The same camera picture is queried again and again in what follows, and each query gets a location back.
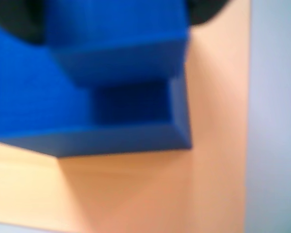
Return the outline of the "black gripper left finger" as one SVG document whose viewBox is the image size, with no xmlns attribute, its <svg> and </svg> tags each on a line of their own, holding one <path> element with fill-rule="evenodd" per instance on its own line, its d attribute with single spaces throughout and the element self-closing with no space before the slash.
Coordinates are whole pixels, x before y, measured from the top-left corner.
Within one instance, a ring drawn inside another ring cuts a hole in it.
<svg viewBox="0 0 291 233">
<path fill-rule="evenodd" d="M 12 36 L 32 45 L 43 45 L 43 0 L 0 0 L 0 27 Z"/>
</svg>

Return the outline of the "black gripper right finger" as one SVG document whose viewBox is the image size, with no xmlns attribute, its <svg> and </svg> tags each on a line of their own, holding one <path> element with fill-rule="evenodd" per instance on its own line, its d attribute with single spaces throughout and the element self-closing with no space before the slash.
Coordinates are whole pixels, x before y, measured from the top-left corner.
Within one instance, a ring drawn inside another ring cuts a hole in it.
<svg viewBox="0 0 291 233">
<path fill-rule="evenodd" d="M 188 0 L 190 25 L 196 26 L 207 23 L 228 3 L 229 0 Z"/>
</svg>

